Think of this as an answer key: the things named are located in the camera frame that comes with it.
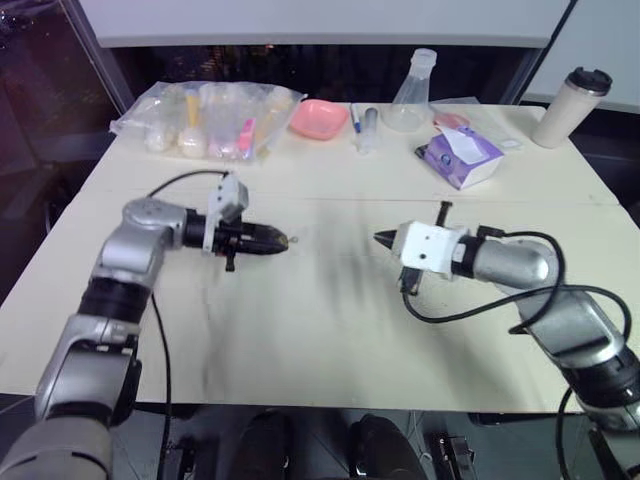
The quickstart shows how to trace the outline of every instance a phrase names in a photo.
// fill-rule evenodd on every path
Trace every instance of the black lid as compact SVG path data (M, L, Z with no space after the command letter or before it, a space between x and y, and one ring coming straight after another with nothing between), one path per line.
M611 89L611 77L602 70L594 70L590 72L582 67L576 68L567 77L576 87L592 90L594 92L607 94Z

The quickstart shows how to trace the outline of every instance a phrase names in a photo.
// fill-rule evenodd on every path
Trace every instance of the white wall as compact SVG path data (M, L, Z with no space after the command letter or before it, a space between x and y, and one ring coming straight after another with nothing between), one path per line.
M568 0L80 0L103 47L544 47Z
M578 0L523 99L551 101L578 66L613 78L600 108L640 113L640 0Z

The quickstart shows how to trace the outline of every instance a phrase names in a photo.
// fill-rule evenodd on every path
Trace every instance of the small bottle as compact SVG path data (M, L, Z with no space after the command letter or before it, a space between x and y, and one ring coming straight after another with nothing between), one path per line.
M378 148L378 110L367 108L362 122L362 132L356 135L356 148L358 153L367 155Z
M429 107L429 77L436 58L437 53L426 48L413 52L409 75L393 103L382 110L382 119L387 126L399 132L413 132L432 117Z

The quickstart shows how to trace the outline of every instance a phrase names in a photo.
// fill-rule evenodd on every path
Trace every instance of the tissue box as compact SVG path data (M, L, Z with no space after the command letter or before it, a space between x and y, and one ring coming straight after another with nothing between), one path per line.
M469 127L441 130L416 154L458 190L487 179L498 167L503 153L482 135Z

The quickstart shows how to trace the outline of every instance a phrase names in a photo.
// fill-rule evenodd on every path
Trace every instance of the blue marker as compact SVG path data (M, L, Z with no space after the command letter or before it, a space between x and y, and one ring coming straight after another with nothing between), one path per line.
M358 115L358 109L356 108L356 104L351 104L351 123L353 123L353 128L356 133L360 133L362 128L360 127L360 115Z

